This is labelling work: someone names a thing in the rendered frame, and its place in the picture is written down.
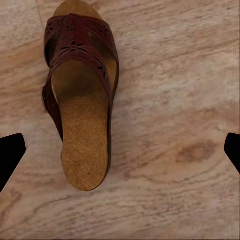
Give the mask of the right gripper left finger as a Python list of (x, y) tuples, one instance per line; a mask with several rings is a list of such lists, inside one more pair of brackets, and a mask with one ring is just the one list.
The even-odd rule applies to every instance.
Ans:
[(0, 193), (26, 152), (21, 133), (0, 138)]

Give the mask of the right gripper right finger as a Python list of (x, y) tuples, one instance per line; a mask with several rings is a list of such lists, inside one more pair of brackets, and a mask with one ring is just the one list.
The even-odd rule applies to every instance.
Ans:
[(240, 135), (229, 133), (224, 146), (224, 151), (240, 173)]

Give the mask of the sandal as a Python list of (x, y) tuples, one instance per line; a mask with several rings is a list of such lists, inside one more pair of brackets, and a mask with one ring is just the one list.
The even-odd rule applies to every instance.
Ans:
[(50, 71), (41, 98), (63, 142), (66, 179), (92, 191), (111, 165), (120, 65), (110, 26), (90, 4), (64, 0), (47, 22), (44, 55)]

